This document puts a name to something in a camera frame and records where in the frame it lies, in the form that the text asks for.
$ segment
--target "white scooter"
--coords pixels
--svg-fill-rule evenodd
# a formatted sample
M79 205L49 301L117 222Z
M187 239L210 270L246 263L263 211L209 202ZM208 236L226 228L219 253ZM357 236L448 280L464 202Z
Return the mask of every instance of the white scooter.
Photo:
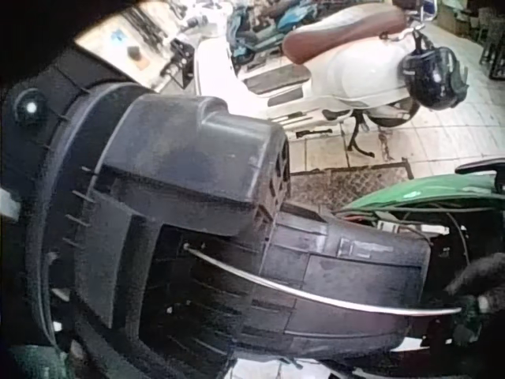
M359 123L366 114L379 126L391 127L408 122L419 109L399 68L414 50L414 30L435 18L436 2L428 17L422 8L406 15L396 6L372 3L293 30L284 39L283 53L309 69L311 77L266 96L250 92L236 76L226 39L232 9L223 3L200 9L211 33L203 33L196 49L196 92L224 99L230 113L270 119L300 136L314 126L338 125L355 111Z

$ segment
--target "metal rod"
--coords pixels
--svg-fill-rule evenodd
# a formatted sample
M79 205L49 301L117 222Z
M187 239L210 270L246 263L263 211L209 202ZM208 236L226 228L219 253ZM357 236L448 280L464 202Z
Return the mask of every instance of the metal rod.
M337 308L344 308L346 310L357 310L361 312L370 312L370 313L381 313L381 314L393 314L396 316L410 316L410 317L434 317L434 316L446 316L449 314L456 314L461 312L461 308L445 308L438 310L416 310L416 309L404 309L404 308L392 308L388 306L369 306L366 304L359 304L356 302L346 302L343 300L337 300L336 298L326 298L324 296L319 296L315 294L311 294L309 292L297 290L292 287L285 286L283 284L279 284L273 282L271 280L262 278L261 276L256 276L250 274L249 272L245 272L240 270L239 268L235 268L233 266L227 265L221 261L218 261L214 258L209 257L208 255L202 253L199 250L192 249L189 247L189 244L186 243L183 246L183 249L188 253L191 253L195 257L199 257L200 259L206 261L207 263L219 267L224 271L227 271L231 274L241 277L242 279L248 280L249 282L253 282L255 284L259 284L260 286L271 288L272 290L277 290L284 292L289 295L297 296L299 298L304 298L306 300L310 300L312 302L319 302L321 304L326 304L328 306L336 306Z

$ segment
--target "kickstand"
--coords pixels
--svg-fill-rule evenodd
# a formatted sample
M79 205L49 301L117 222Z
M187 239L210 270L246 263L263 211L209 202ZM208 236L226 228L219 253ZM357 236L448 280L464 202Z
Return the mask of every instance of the kickstand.
M356 137L360 131L360 126L364 126L365 129L368 129L368 126L366 125L365 118L363 117L363 113L360 111L355 111L353 113L353 116L356 119L356 125L354 126L353 135L350 138L349 144L347 145L347 151L352 152L354 149L356 149L357 152L359 152L360 154L363 154L364 156L369 156L370 158L375 158L376 155L373 152L366 152L365 150L362 150L357 145L357 142L356 142Z

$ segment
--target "brown seat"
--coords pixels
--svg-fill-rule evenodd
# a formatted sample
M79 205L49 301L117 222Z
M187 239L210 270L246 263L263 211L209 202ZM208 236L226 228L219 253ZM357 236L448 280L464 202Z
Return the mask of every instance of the brown seat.
M341 10L315 24L290 32L282 43L284 55L298 65L334 47L379 36L398 33L407 27L406 16L396 6L362 4Z
M260 12L260 17L276 18L282 16L289 8L297 5L299 2L300 0L281 0L273 6L263 8Z

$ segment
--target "green plastic part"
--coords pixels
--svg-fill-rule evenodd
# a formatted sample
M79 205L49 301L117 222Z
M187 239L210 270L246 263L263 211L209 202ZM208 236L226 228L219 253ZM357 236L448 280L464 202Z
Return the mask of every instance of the green plastic part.
M401 182L370 193L345 208L406 207L440 201L474 201L505 204L505 195L495 189L493 174L449 174Z

